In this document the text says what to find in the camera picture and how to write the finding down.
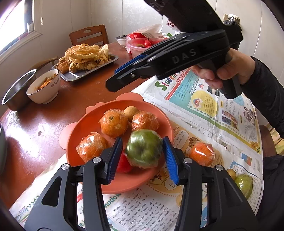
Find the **black sleeve right forearm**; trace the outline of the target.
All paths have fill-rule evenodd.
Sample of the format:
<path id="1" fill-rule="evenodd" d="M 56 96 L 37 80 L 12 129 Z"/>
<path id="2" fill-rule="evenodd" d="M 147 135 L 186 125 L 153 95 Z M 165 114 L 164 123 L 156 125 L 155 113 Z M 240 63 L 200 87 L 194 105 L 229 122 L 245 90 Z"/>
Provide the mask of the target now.
<path id="1" fill-rule="evenodd" d="M 284 134 L 284 89 L 282 84 L 260 60 L 249 80 L 242 85 L 242 91 L 261 112 L 280 137 Z"/>

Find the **person's right hand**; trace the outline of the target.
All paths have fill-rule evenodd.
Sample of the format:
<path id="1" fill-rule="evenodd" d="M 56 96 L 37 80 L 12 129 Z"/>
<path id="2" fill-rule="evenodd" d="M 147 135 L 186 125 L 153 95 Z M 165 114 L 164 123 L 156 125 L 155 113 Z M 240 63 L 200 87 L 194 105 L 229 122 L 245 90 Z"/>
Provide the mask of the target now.
<path id="1" fill-rule="evenodd" d="M 223 87 L 222 80 L 228 80 L 234 76 L 238 77 L 241 85 L 245 84 L 255 70 L 255 61 L 235 49 L 230 49 L 228 54 L 231 56 L 230 62 L 219 68 L 216 73 L 209 69 L 202 69 L 198 65 L 192 66 L 191 70 L 214 89 L 221 89 Z"/>

